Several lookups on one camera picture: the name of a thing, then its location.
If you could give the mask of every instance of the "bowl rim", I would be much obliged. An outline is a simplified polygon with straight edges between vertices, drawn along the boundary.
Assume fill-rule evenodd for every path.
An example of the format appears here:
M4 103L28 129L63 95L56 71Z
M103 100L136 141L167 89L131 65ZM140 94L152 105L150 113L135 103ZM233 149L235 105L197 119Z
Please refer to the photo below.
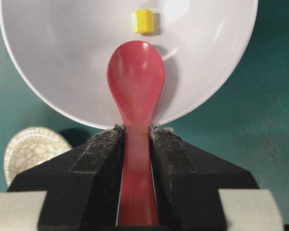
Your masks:
M97 123L93 123L93 122L89 122L87 120L78 118L74 115L71 115L70 113L68 113L65 110L62 110L61 108L59 108L58 106L54 105L52 102L50 102L48 99L46 99L32 84L31 82L28 80L28 78L26 77L26 75L24 74L24 72L22 71L22 69L20 68L20 65L18 64L13 51L10 47L9 44L9 40L6 36L6 31L5 31L5 26L4 26L4 19L3 19L3 12L2 12L2 2L4 0L0 0L0 29L1 29L1 33L3 36L3 40L4 40L4 44L6 46L6 49L8 51L8 54L14 64L14 66L16 67L18 73L20 74L20 76L23 78L23 80L25 81L25 83L31 88L31 90L40 98L42 99L47 105L49 105L52 109L54 109L55 111L57 111L58 113L64 115L65 117L72 119L78 123L87 125L89 127L94 127L94 128L99 128L99 129L111 129L113 128L113 126L108 126L108 125L103 125L103 124L97 124ZM247 45L250 41L250 37L252 35L254 26L255 26L255 21L256 21L256 16L257 16L257 11L258 11L258 1L259 0L253 0L253 11L252 11L252 21L250 23L250 26L248 28L248 35L245 37L245 40L243 41L243 47L242 50L240 52L240 54L238 55L236 61L234 62L234 65L229 69L229 71L224 75L223 78L221 78L221 81L215 85L214 88L212 88L211 91L209 91L205 96L202 97L202 99L196 103L194 103L192 106L186 108L184 111L181 111L180 113L170 116L168 118L165 118L163 120L157 121L155 124L157 126L160 125L164 125L166 123L172 122L188 113L190 113L191 111L193 111L194 109L198 108L199 106L201 106L206 100L208 100L231 76L231 74L233 73L234 69L236 68L236 66L238 65L239 61L241 60Z

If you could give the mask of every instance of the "white bowl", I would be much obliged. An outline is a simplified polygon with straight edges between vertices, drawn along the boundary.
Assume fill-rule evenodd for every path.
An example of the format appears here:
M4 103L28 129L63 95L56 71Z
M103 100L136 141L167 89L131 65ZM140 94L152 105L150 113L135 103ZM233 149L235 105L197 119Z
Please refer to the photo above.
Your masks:
M205 102L239 62L258 0L0 0L12 61L49 106L96 128L121 123L106 67L113 51L144 40L160 52L166 78L153 122L175 120ZM135 9L154 10L153 35L133 34Z

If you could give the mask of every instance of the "yellow object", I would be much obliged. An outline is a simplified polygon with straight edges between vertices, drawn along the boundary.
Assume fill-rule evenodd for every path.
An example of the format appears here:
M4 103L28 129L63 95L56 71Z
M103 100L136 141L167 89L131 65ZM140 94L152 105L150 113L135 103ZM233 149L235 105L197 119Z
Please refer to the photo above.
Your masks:
M154 16L152 10L144 9L134 11L132 23L134 33L152 33L154 31Z

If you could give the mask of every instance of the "spoon bowl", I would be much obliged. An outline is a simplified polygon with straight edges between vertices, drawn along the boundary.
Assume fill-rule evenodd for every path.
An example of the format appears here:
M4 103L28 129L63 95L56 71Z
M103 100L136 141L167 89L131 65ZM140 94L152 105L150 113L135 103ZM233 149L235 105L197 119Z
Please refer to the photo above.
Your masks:
M109 61L107 76L125 125L149 124L165 79L155 48L144 41L122 44Z

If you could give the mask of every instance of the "plastic spoon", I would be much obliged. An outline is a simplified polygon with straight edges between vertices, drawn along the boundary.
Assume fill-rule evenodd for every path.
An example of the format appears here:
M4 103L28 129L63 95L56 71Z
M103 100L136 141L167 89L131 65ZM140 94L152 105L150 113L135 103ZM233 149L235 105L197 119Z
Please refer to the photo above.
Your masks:
M126 125L120 226L158 225L148 126L164 79L159 53L144 41L122 44L108 64L108 85Z

